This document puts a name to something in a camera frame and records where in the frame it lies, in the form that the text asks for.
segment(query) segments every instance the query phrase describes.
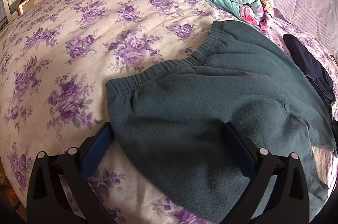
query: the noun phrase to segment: elastic waistband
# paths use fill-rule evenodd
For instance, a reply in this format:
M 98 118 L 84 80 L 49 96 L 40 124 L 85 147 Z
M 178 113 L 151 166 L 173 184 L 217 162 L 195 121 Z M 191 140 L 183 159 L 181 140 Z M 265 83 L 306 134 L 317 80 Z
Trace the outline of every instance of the elastic waistband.
M 149 85 L 177 69 L 202 66 L 204 60 L 213 52 L 218 43 L 223 22 L 214 21 L 205 41 L 186 59 L 168 60 L 155 64 L 139 74 L 109 80 L 105 84 L 108 101 L 116 96 L 130 96 L 133 91 Z

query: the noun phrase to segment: black fabric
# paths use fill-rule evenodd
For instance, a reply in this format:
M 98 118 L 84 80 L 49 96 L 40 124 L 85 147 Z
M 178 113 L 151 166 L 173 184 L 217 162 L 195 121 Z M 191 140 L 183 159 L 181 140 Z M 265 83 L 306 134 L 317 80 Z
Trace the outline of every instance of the black fabric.
M 324 102 L 328 113 L 331 114 L 332 105 L 335 102 L 335 95 L 333 93 L 333 82 L 330 75 L 297 37 L 292 34 L 285 34 L 283 39 L 290 51 L 293 61 L 304 73 Z
M 221 122 L 232 122 L 273 154 L 298 153 L 310 217 L 323 207 L 328 187 L 318 177 L 311 144 L 335 151 L 330 116 L 296 64 L 245 23 L 215 21 L 188 58 L 110 80 L 106 90 L 111 124 L 129 159 L 174 202 L 204 219 L 219 223 L 249 182 L 223 143 Z

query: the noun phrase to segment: silver bolt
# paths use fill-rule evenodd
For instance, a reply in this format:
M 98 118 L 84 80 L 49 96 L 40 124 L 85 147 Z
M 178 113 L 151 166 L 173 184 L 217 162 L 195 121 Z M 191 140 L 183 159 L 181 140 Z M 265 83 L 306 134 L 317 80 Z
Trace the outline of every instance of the silver bolt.
M 262 154 L 262 155 L 268 155 L 269 154 L 269 151 L 265 148 L 260 148 L 259 149 L 259 153 Z
M 68 153 L 69 153 L 70 155 L 76 154 L 76 152 L 77 152 L 77 148 L 75 148 L 75 147 L 72 147 L 72 148 L 69 148 L 69 149 L 68 149 Z
M 298 154 L 296 154 L 296 153 L 291 153 L 291 157 L 293 159 L 298 159 L 299 158 Z
M 38 158 L 43 158 L 45 156 L 45 152 L 39 152 L 38 153 Z

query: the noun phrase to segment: purple rose print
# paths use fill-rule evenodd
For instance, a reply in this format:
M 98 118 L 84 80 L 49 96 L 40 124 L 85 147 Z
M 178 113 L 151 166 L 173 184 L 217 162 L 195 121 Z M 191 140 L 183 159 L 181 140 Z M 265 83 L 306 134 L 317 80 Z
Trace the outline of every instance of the purple rose print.
M 193 14 L 197 14 L 199 17 L 204 17 L 204 16 L 211 16 L 213 19 L 216 19 L 216 16 L 214 15 L 214 12 L 209 11 L 209 12 L 205 12 L 199 9 L 194 9 L 192 11 Z
M 129 22 L 139 22 L 141 13 L 137 10 L 137 7 L 133 5 L 123 6 L 116 13 L 118 14 L 118 19 L 115 23 L 120 22 L 124 26 L 126 26 Z
M 45 12 L 50 12 L 50 11 L 52 11 L 53 9 L 54 9 L 53 6 L 49 6 L 47 9 L 45 9 Z
M 119 191 L 123 190 L 122 180 L 125 179 L 125 174 L 118 174 L 114 171 L 110 172 L 106 169 L 103 169 L 102 173 L 97 171 L 95 176 L 92 176 L 87 180 L 88 185 L 94 192 L 96 198 L 105 207 L 111 218 L 117 220 L 119 223 L 125 222 L 125 219 L 121 215 L 121 209 L 118 207 L 107 208 L 104 205 L 104 198 L 109 198 L 110 188 L 117 188 Z
M 85 84 L 86 75 L 81 76 L 77 80 L 78 75 L 74 75 L 68 80 L 68 75 L 64 74 L 62 77 L 57 77 L 55 84 L 60 88 L 53 90 L 45 104 L 50 104 L 52 107 L 49 110 L 51 120 L 47 122 L 47 130 L 50 128 L 55 129 L 56 137 L 61 141 L 61 128 L 63 125 L 72 122 L 73 126 L 80 129 L 86 126 L 92 129 L 93 122 L 98 124 L 101 121 L 96 118 L 93 121 L 93 113 L 86 111 L 89 105 L 93 102 L 92 99 L 87 99 L 89 96 L 89 89 L 92 90 L 95 82 Z
M 11 59 L 11 55 L 8 53 L 8 51 L 5 51 L 2 55 L 1 61 L 0 61 L 0 74 L 1 76 L 5 76 L 7 72 L 7 65 Z
M 75 23 L 80 26 L 77 31 L 80 29 L 85 29 L 94 20 L 104 17 L 104 15 L 110 11 L 104 7 L 106 4 L 106 0 L 99 0 L 85 7 L 80 7 L 81 5 L 84 5 L 84 3 L 75 5 L 73 9 L 82 13 L 81 20 L 75 21 Z
M 73 0 L 65 0 L 65 4 L 69 5 Z
M 17 31 L 15 33 L 12 33 L 10 35 L 10 37 L 5 40 L 5 42 L 3 44 L 3 49 L 5 49 L 5 44 L 12 44 L 15 41 L 15 43 L 14 43 L 15 45 L 14 46 L 16 46 L 18 43 L 20 43 L 21 40 L 22 40 L 22 37 L 20 37 L 18 39 L 17 39 L 17 37 L 18 37 L 18 32 Z
M 126 220 L 123 218 L 123 216 L 120 215 L 122 210 L 118 207 L 115 207 L 115 209 L 107 209 L 107 212 L 109 213 L 110 217 L 114 220 L 117 220 L 118 223 L 125 223 Z
M 62 26 L 57 26 L 53 30 L 43 30 L 42 27 L 39 27 L 36 31 L 33 32 L 33 36 L 27 36 L 24 51 L 28 51 L 34 46 L 39 46 L 40 42 L 44 42 L 47 47 L 53 47 L 55 44 L 57 44 L 56 37 L 58 34 L 60 34 L 58 31 L 61 28 Z
M 38 91 L 42 79 L 38 79 L 36 76 L 40 73 L 42 68 L 47 69 L 50 63 L 51 60 L 42 59 L 38 61 L 36 57 L 32 57 L 31 60 L 23 66 L 23 71 L 21 73 L 14 72 L 15 87 L 13 96 L 9 99 L 9 101 L 14 103 L 15 106 L 7 110 L 7 113 L 4 115 L 4 120 L 6 123 L 13 120 L 14 127 L 18 131 L 21 129 L 18 118 L 22 118 L 24 122 L 23 126 L 25 126 L 27 117 L 32 115 L 33 112 L 31 107 L 26 108 L 24 106 L 19 106 L 23 102 L 23 96 L 27 90 L 29 90 L 30 95 Z
M 157 202 L 153 202 L 152 205 L 153 211 L 155 211 L 158 216 L 166 215 L 175 218 L 179 224 L 212 224 L 185 208 L 182 208 L 168 197 L 164 202 L 158 200 Z
M 34 160 L 28 156 L 30 148 L 31 144 L 29 143 L 26 146 L 26 152 L 19 158 L 16 142 L 14 142 L 12 146 L 13 152 L 7 154 L 7 158 L 11 165 L 12 175 L 15 177 L 19 185 L 19 190 L 24 196 L 26 196 L 26 190 L 28 188 L 28 175 L 30 174 L 34 164 Z
M 126 47 L 118 51 L 117 56 L 124 59 L 127 66 L 138 66 L 141 64 L 145 53 Z
M 177 14 L 181 15 L 179 4 L 173 0 L 149 0 L 160 15 Z
M 177 23 L 171 24 L 166 28 L 173 32 L 177 37 L 181 38 L 182 41 L 186 41 L 188 38 L 194 38 L 197 33 L 194 33 L 193 30 L 196 28 L 196 25 L 184 24 L 180 26 Z
M 140 30 L 137 28 L 123 31 L 116 38 L 116 42 L 104 44 L 108 50 L 107 52 L 114 51 L 116 56 L 116 64 L 110 64 L 108 68 L 111 68 L 112 71 L 119 70 L 120 72 L 126 68 L 128 72 L 130 67 L 133 67 L 135 71 L 140 72 L 144 68 L 141 63 L 146 59 L 148 53 L 148 59 L 152 63 L 163 61 L 160 52 L 151 47 L 155 42 L 161 42 L 162 37 L 147 36 L 146 34 L 140 36 L 139 32 Z
M 55 22 L 57 20 L 57 14 L 53 14 L 49 17 L 50 22 Z
M 66 42 L 65 49 L 61 52 L 62 54 L 69 54 L 70 60 L 67 63 L 72 64 L 76 59 L 86 57 L 90 52 L 96 52 L 93 44 L 96 41 L 94 37 L 98 31 L 99 29 L 96 29 L 93 35 L 84 38 L 77 36 Z
M 199 3 L 201 0 L 197 1 L 197 0 L 183 0 L 184 2 L 188 3 L 189 5 L 196 5 L 197 3 Z

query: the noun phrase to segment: floral quilt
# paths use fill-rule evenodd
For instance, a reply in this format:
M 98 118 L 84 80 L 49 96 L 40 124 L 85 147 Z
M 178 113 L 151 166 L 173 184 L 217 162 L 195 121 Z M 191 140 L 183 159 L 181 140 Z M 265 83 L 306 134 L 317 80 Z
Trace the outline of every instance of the floral quilt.
M 106 81 L 185 58 L 214 20 L 236 19 L 203 0 L 44 0 L 14 20 L 0 40 L 0 156 L 21 202 L 26 205 L 39 151 L 56 155 L 78 147 L 109 120 Z M 338 95 L 338 67 L 313 36 L 280 19 L 262 33 L 288 55 L 282 36 L 297 36 L 327 69 Z M 332 190 L 337 160 L 313 149 L 319 177 Z M 209 223 L 150 184 L 117 141 L 88 183 L 118 223 Z

